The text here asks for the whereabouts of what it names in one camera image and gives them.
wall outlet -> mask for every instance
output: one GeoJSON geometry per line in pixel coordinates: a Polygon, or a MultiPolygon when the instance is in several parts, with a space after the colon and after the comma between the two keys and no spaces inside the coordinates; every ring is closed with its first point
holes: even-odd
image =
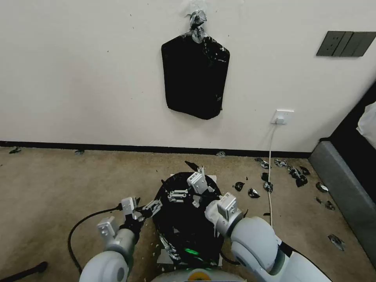
{"type": "Polygon", "coordinates": [[[290,122],[294,110],[276,110],[270,123],[286,125],[290,122]]]}

green light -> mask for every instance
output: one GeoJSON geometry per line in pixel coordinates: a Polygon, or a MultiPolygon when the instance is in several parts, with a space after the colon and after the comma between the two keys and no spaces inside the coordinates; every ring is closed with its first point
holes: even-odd
{"type": "Polygon", "coordinates": [[[198,252],[196,252],[195,250],[191,250],[191,249],[188,249],[188,248],[186,248],[186,249],[184,249],[187,253],[190,253],[190,254],[193,254],[193,255],[198,255],[199,253],[198,252]]]}

plastic debris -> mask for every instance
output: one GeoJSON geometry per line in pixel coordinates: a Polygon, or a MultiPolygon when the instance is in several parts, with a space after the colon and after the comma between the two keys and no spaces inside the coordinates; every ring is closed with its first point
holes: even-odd
{"type": "Polygon", "coordinates": [[[322,204],[322,200],[320,200],[318,197],[315,197],[315,200],[316,200],[319,204],[322,204]]]}
{"type": "Polygon", "coordinates": [[[184,161],[191,169],[193,169],[194,171],[197,171],[200,167],[195,164],[195,163],[191,163],[189,161],[184,161]]]}
{"type": "Polygon", "coordinates": [[[269,193],[273,192],[273,183],[272,182],[265,182],[264,183],[264,188],[269,193]]]}
{"type": "Polygon", "coordinates": [[[325,203],[325,207],[328,209],[328,210],[335,210],[336,207],[333,205],[333,203],[331,201],[327,201],[325,203]]]}
{"type": "Polygon", "coordinates": [[[300,169],[302,170],[302,173],[304,175],[310,175],[311,173],[309,172],[308,168],[305,168],[304,166],[301,166],[300,169]]]}
{"type": "Polygon", "coordinates": [[[279,167],[287,166],[287,161],[281,161],[279,159],[274,159],[274,163],[276,166],[279,167]]]}
{"type": "Polygon", "coordinates": [[[269,181],[269,174],[267,172],[263,172],[261,174],[261,179],[264,180],[265,182],[269,181]]]}
{"type": "Polygon", "coordinates": [[[248,190],[248,196],[250,196],[253,199],[260,198],[260,195],[257,193],[257,191],[252,188],[248,190]]]}
{"type": "Polygon", "coordinates": [[[74,151],[75,155],[82,155],[83,153],[85,153],[85,150],[76,150],[76,151],[74,151]]]}
{"type": "Polygon", "coordinates": [[[295,179],[296,186],[301,187],[301,186],[306,185],[308,183],[308,180],[305,177],[305,175],[303,175],[296,168],[291,167],[291,166],[287,166],[287,170],[290,173],[290,175],[295,179]]]}
{"type": "Polygon", "coordinates": [[[320,182],[317,182],[316,183],[316,188],[320,191],[320,192],[323,192],[323,193],[327,193],[329,192],[329,189],[322,183],[320,182]]]}
{"type": "Polygon", "coordinates": [[[257,161],[258,163],[260,163],[260,165],[265,168],[265,169],[268,169],[269,168],[269,163],[264,161],[263,159],[261,159],[260,157],[258,158],[255,158],[255,161],[257,161]]]}
{"type": "Polygon", "coordinates": [[[338,248],[340,249],[341,251],[344,251],[345,250],[345,242],[342,241],[341,239],[339,239],[336,235],[334,234],[331,234],[328,236],[329,240],[338,248]]]}
{"type": "Polygon", "coordinates": [[[21,150],[20,147],[16,147],[15,149],[11,150],[9,153],[10,153],[10,154],[17,154],[17,153],[19,153],[19,152],[21,152],[21,151],[22,151],[22,150],[21,150]]]}
{"type": "Polygon", "coordinates": [[[226,153],[224,151],[219,151],[218,153],[216,153],[216,155],[218,157],[226,157],[226,153]]]}
{"type": "Polygon", "coordinates": [[[244,186],[244,183],[243,183],[243,182],[236,182],[235,185],[233,185],[233,187],[234,187],[238,192],[240,192],[240,191],[243,189],[243,186],[244,186]]]}

black baseboard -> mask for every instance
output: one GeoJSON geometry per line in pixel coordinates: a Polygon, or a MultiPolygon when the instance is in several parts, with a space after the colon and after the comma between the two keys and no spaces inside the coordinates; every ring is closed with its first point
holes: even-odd
{"type": "MultiPolygon", "coordinates": [[[[226,155],[241,157],[268,157],[269,151],[252,150],[227,150],[227,149],[204,149],[204,148],[180,148],[180,147],[154,147],[154,146],[128,146],[128,145],[96,145],[74,143],[44,143],[44,142],[17,142],[0,141],[0,147],[24,147],[44,149],[68,149],[68,150],[102,150],[102,151],[126,151],[126,152],[151,152],[168,154],[203,154],[215,155],[224,151],[226,155]]],[[[272,157],[308,159],[310,152],[282,152],[272,151],[272,157]]]]}

white cloth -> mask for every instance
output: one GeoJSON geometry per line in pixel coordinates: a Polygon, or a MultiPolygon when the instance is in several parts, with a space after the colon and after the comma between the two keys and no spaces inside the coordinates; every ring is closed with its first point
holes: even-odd
{"type": "Polygon", "coordinates": [[[376,102],[366,106],[356,129],[376,149],[376,102]]]}

